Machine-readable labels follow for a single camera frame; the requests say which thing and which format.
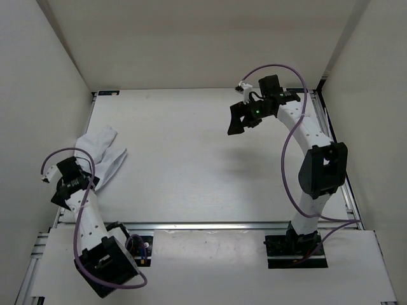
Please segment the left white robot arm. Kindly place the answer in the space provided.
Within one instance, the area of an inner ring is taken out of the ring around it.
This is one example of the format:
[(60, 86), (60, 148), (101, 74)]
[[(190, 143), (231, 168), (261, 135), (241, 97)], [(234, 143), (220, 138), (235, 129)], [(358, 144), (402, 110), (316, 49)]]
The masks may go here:
[(93, 190), (89, 190), (85, 202), (82, 202), (92, 176), (80, 167), (74, 156), (52, 166), (47, 174), (57, 177), (51, 202), (74, 214), (77, 228), (74, 265), (95, 293), (105, 298), (115, 288), (102, 285), (94, 278), (124, 285), (139, 275), (139, 268), (130, 253), (133, 238), (119, 222), (104, 224)]

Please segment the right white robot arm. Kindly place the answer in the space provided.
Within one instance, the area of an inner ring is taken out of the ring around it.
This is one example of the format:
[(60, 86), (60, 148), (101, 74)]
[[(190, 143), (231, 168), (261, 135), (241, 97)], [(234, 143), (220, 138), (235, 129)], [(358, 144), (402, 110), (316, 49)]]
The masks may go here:
[(260, 79), (259, 87), (259, 93), (243, 81), (235, 87), (243, 100), (230, 107), (228, 134), (244, 133), (274, 116), (300, 146), (304, 160), (298, 173), (302, 193), (296, 214), (286, 234), (267, 237), (265, 245), (271, 256), (307, 255), (321, 240), (317, 225), (326, 203), (345, 182), (348, 149), (344, 143), (333, 142), (303, 113), (305, 99), (283, 90), (276, 75)]

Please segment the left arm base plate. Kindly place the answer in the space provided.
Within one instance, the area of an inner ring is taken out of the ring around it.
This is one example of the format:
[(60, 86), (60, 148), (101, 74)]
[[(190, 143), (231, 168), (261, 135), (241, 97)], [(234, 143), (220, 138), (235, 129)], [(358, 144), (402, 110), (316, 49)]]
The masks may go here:
[(139, 267), (150, 267), (153, 253), (153, 235), (125, 233), (125, 248)]

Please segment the white fabric skirt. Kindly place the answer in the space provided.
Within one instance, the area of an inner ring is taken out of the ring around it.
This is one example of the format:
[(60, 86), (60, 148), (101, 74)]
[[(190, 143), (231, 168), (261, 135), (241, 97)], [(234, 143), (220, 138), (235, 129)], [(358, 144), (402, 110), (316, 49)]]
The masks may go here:
[(98, 134), (86, 133), (75, 144), (75, 148), (86, 151), (95, 163), (95, 190), (103, 188), (120, 169), (127, 156), (126, 148), (112, 146), (118, 132), (105, 125)]

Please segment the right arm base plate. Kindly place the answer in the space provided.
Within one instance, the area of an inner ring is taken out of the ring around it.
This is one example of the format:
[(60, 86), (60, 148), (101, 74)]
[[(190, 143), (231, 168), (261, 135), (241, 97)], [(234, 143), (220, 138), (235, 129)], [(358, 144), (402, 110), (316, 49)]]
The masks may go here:
[(321, 235), (296, 234), (288, 229), (285, 235), (266, 235), (264, 245), (268, 269), (323, 269), (328, 268)]

